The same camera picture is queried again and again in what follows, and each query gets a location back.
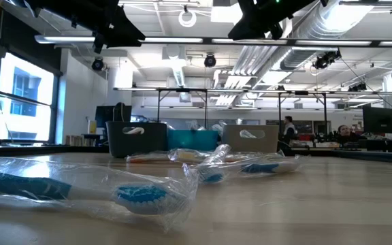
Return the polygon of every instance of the toothbrush head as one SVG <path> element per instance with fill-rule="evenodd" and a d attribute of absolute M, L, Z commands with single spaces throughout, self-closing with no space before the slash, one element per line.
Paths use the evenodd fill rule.
<path fill-rule="evenodd" d="M 120 186 L 114 192 L 114 201 L 135 214 L 170 214 L 189 205 L 184 195 L 167 190 L 160 184 L 138 182 Z"/>
<path fill-rule="evenodd" d="M 215 165 L 199 165 L 197 166 L 197 172 L 199 174 L 199 183 L 217 183 L 225 177 L 222 169 Z"/>
<path fill-rule="evenodd" d="M 276 174 L 276 168 L 279 167 L 279 164 L 250 164 L 243 165 L 242 172 L 248 174 L 255 173 L 268 173 L 268 174 Z"/>

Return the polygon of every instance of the bin handle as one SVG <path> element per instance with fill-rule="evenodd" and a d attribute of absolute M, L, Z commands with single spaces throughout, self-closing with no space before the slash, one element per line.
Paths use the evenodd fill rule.
<path fill-rule="evenodd" d="M 133 128 L 132 130 L 130 130 L 128 132 L 125 132 L 125 129 L 127 129 L 127 128 L 122 129 L 122 133 L 124 133 L 124 134 L 144 134 L 144 128 L 141 128 L 141 127 Z"/>

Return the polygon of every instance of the man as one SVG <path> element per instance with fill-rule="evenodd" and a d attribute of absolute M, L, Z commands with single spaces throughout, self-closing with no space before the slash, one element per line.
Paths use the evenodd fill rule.
<path fill-rule="evenodd" d="M 286 116 L 284 119 L 284 125 L 284 136 L 287 136 L 291 139 L 296 134 L 296 128 L 293 124 L 293 118 L 291 116 Z"/>

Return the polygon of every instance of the wooden table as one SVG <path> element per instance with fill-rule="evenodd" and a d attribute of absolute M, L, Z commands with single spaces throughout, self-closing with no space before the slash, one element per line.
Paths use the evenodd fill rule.
<path fill-rule="evenodd" d="M 31 157 L 181 176 L 107 154 Z M 0 244 L 392 244 L 392 164 L 314 157 L 297 172 L 201 186 L 181 230 L 163 234 L 83 214 L 0 209 Z"/>

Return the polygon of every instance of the computer monitor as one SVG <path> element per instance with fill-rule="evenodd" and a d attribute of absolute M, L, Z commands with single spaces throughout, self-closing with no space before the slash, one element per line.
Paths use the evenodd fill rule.
<path fill-rule="evenodd" d="M 96 107 L 96 126 L 99 128 L 106 128 L 106 122 L 113 121 L 114 106 L 97 106 Z"/>
<path fill-rule="evenodd" d="M 96 125 L 99 128 L 106 128 L 106 122 L 130 122 L 131 111 L 131 106 L 121 105 L 121 103 L 115 106 L 97 106 L 95 115 Z"/>
<path fill-rule="evenodd" d="M 392 133 L 392 109 L 362 108 L 364 118 L 364 132 Z"/>

